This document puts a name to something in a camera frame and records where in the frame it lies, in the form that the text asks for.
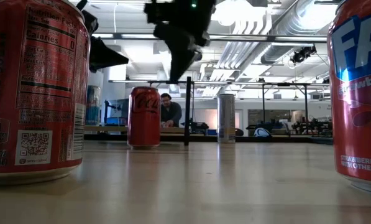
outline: table surface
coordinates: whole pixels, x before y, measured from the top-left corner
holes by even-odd
[[[0,223],[371,223],[371,193],[334,170],[332,146],[88,141],[69,177],[0,187]]]

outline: nutrition facts label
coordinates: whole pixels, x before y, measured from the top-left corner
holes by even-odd
[[[57,12],[27,6],[17,108],[71,111],[74,28]]]

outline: barcode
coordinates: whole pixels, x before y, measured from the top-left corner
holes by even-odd
[[[80,159],[82,157],[84,136],[85,136],[85,106],[77,103],[75,105],[73,141],[72,147],[68,149],[67,156],[68,160]]]

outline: coca-cola can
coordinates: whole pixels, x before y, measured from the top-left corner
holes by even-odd
[[[81,164],[89,45],[67,0],[0,1],[0,184]]]
[[[371,0],[341,2],[327,40],[336,168],[371,191]]]
[[[156,88],[136,87],[131,91],[127,143],[141,148],[160,144],[160,95]]]

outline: red soda can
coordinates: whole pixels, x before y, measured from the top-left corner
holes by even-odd
[[[160,95],[151,87],[136,87],[129,99],[127,143],[133,147],[160,144]]]
[[[327,40],[336,168],[371,191],[371,0],[341,2]]]
[[[89,45],[67,0],[0,1],[0,184],[81,164]]]

